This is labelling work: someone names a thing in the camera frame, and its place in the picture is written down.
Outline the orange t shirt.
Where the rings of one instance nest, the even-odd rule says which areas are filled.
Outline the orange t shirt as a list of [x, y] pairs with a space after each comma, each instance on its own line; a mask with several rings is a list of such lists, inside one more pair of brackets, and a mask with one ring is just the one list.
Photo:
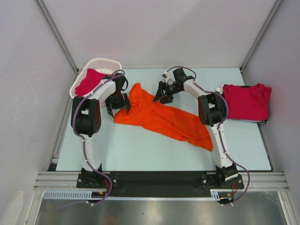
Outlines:
[[198, 116], [184, 110], [153, 101], [154, 96], [142, 89], [140, 83], [129, 92], [131, 109], [118, 111], [114, 116], [117, 124], [140, 126], [172, 139], [213, 151], [213, 143], [205, 125]]

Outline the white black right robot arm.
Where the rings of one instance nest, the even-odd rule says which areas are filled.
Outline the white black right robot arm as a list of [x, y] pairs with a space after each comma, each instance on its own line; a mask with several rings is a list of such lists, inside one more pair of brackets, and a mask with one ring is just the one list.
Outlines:
[[225, 98], [217, 91], [209, 91], [196, 82], [196, 72], [187, 68], [175, 66], [162, 74], [154, 102], [168, 104], [173, 101], [174, 94], [187, 92], [198, 101], [200, 122], [210, 129], [214, 138], [214, 161], [216, 174], [209, 186], [220, 188], [244, 187], [242, 176], [238, 173], [237, 163], [232, 159], [224, 134], [224, 121], [229, 110]]

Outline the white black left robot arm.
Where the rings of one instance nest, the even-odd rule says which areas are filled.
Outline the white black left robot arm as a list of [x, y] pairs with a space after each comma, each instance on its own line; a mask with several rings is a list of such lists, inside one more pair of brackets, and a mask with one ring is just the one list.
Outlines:
[[93, 143], [93, 137], [100, 130], [100, 105], [105, 104], [107, 113], [113, 117], [113, 110], [124, 109], [129, 113], [131, 105], [128, 95], [124, 93], [128, 87], [125, 71], [118, 69], [111, 75], [105, 75], [102, 81], [83, 97], [74, 97], [72, 102], [71, 127], [76, 136], [81, 139], [83, 165], [78, 176], [77, 186], [83, 187], [89, 183], [97, 188], [108, 181], [103, 174], [102, 163]]

